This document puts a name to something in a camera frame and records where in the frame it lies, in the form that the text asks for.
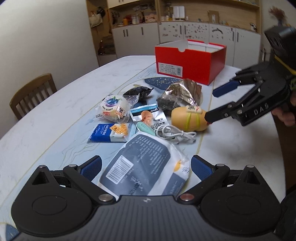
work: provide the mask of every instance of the floor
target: floor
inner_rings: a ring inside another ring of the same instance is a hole
[[[279,133],[281,149],[286,172],[286,189],[296,189],[296,127],[286,127],[277,117],[274,117]]]

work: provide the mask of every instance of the white wall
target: white wall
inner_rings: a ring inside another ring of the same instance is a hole
[[[57,89],[98,68],[85,0],[6,0],[0,5],[0,138],[17,122],[9,102],[51,73]]]
[[[287,16],[287,23],[296,27],[296,8],[289,3],[288,0],[261,0],[262,3],[262,34],[263,34],[263,45],[266,48],[267,53],[270,53],[270,44],[264,35],[264,31],[277,25],[278,22],[275,17],[273,17],[268,10],[272,7],[278,7],[284,10]]]

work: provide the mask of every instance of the teal handle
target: teal handle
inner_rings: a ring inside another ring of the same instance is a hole
[[[149,126],[147,126],[145,123],[143,123],[141,121],[137,123],[137,127],[142,132],[145,132],[145,133],[150,134],[152,136],[156,136],[155,131],[153,131]]]

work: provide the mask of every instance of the red box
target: red box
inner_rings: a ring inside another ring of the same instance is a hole
[[[155,47],[157,73],[209,85],[225,66],[226,46],[178,40]]]

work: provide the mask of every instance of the yellow toy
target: yellow toy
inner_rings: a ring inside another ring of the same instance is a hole
[[[204,131],[209,126],[205,114],[200,107],[178,107],[172,111],[172,125],[185,132]]]

